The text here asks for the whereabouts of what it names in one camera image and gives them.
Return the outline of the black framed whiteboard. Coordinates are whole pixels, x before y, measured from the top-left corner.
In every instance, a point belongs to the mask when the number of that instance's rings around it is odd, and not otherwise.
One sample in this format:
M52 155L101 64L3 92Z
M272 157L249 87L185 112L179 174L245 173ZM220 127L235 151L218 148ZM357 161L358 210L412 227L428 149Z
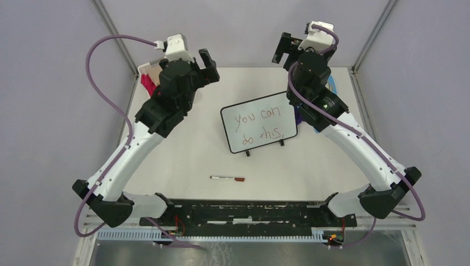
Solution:
M225 106L220 116L229 151L249 152L296 137L295 110L286 92L279 92L242 103Z

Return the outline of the white red whiteboard marker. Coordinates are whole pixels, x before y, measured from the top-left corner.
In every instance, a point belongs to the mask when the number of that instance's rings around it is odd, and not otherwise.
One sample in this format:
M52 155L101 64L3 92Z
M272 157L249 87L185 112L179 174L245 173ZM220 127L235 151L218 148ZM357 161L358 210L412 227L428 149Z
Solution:
M232 180L232 181L235 181L234 180L235 177L227 177L227 176L210 176L210 179L213 179L213 180Z

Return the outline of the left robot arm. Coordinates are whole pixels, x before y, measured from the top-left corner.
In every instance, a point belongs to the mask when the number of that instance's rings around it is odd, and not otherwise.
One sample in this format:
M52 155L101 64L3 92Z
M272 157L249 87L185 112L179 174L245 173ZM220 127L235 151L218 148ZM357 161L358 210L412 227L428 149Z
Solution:
M173 221L174 211L165 196L136 195L124 188L149 153L188 115L196 91L219 81L216 62L208 50L198 52L203 69L194 59L160 61L160 85L135 115L125 140L93 176L73 184L73 191L105 225L114 228L128 218L150 217L161 226Z

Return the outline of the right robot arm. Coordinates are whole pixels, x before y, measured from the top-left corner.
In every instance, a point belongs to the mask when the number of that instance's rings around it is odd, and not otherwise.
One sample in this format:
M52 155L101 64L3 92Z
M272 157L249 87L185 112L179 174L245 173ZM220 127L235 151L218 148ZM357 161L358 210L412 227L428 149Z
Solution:
M328 61L334 45L318 51L312 44L303 48L301 39L282 33L272 61L284 54L288 72L287 99L302 119L340 147L363 172L369 183L361 188L333 193L323 203L320 219L334 226L348 214L366 212L377 219L390 213L414 221L426 218L414 185L422 174L394 160L359 125L348 106L326 88L331 75Z

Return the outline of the beige folded cloth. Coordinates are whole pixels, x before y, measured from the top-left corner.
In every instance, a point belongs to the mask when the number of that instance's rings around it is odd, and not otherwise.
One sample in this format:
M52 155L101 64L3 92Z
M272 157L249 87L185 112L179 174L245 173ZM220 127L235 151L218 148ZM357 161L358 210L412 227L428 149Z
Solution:
M161 67L156 64L156 65L152 65L148 71L147 71L147 74L152 78L152 79L158 79L159 78L159 74L162 72L162 69Z

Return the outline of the magenta cloth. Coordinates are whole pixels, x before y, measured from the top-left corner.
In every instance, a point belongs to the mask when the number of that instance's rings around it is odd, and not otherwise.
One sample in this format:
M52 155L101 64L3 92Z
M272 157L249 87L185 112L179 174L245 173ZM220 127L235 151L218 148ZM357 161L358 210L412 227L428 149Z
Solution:
M158 89L159 89L159 85L154 83L154 81L151 79L151 77L148 74L143 74L141 76L140 83L142 84L142 86L147 91L149 97L152 97L154 92L158 91Z

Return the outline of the white plastic basket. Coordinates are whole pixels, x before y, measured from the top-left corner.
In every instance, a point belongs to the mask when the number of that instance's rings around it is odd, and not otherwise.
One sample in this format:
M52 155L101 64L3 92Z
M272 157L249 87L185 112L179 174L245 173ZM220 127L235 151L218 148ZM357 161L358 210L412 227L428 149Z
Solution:
M138 72L139 72L139 77L141 77L143 74L147 74L147 71L148 69L152 66L152 65L156 65L158 64L159 65L159 62L162 58L158 58L158 59L155 59L155 60L152 60L148 63L145 63L145 64L142 64L140 65L137 69L138 69ZM160 78L158 79L152 79L154 81L154 83L156 84L160 84Z

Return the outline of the purple cloth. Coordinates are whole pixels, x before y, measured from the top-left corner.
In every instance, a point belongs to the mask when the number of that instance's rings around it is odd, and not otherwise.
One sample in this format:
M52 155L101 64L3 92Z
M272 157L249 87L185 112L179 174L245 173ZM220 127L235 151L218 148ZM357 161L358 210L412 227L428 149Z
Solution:
M296 106L294 108L295 123L296 123L297 126L303 122L303 117L302 117L302 114L300 112L300 108L301 108L301 106Z

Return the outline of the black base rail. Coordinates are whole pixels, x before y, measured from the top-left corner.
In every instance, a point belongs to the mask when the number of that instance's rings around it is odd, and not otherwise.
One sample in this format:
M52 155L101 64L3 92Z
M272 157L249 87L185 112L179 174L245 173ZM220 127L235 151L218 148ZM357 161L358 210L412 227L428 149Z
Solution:
M240 201L171 199L159 218L140 226L171 228L181 240L324 241L314 229L356 227L354 214L335 216L321 201Z

